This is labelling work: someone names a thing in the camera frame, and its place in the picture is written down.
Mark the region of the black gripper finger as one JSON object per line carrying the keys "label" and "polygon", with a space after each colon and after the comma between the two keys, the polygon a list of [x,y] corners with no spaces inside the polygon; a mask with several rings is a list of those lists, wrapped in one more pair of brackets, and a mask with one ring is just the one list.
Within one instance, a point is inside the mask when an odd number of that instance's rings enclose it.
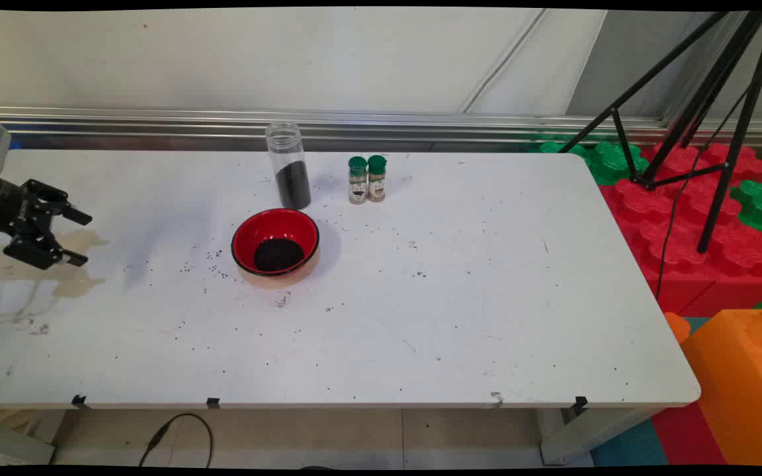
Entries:
{"label": "black gripper finger", "polygon": [[38,269],[49,269],[52,265],[66,262],[82,267],[89,261],[81,253],[63,248],[48,230],[18,231],[3,248],[4,255]]}
{"label": "black gripper finger", "polygon": [[69,201],[69,195],[63,190],[48,186],[38,180],[27,180],[22,186],[28,199],[27,211],[32,215],[48,215],[64,217],[78,225],[87,226],[93,220],[91,215],[79,211]]}

